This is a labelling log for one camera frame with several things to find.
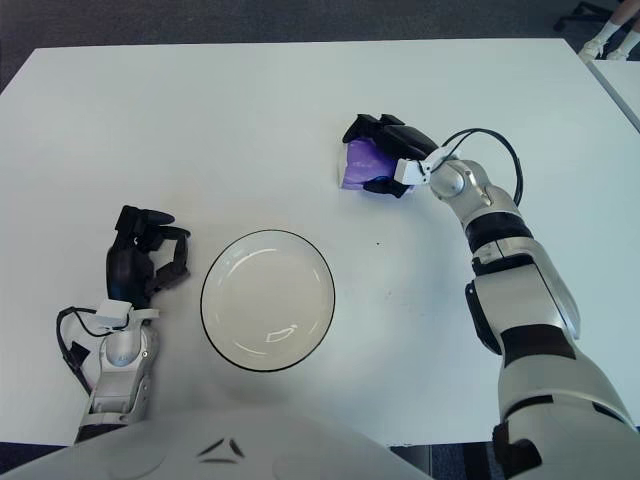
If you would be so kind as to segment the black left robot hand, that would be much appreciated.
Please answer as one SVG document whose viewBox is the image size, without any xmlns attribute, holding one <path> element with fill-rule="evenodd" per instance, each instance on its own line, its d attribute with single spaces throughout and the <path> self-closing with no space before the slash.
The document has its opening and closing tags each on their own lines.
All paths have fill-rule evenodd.
<svg viewBox="0 0 640 480">
<path fill-rule="evenodd" d="M 116 238 L 106 256 L 107 296 L 146 309 L 151 298 L 172 288 L 189 275 L 190 232 L 175 227 L 164 212 L 125 205 L 115 225 Z M 157 268 L 150 254 L 167 241 L 175 243 L 173 259 Z"/>
</svg>

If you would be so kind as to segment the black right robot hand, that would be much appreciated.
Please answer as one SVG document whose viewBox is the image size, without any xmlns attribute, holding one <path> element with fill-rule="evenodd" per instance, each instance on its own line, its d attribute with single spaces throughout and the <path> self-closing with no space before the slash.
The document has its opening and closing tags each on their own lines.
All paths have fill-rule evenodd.
<svg viewBox="0 0 640 480">
<path fill-rule="evenodd" d="M 395 198 L 429 182 L 440 152 L 428 136 L 389 114 L 359 114 L 342 143 L 339 186 Z"/>
</svg>

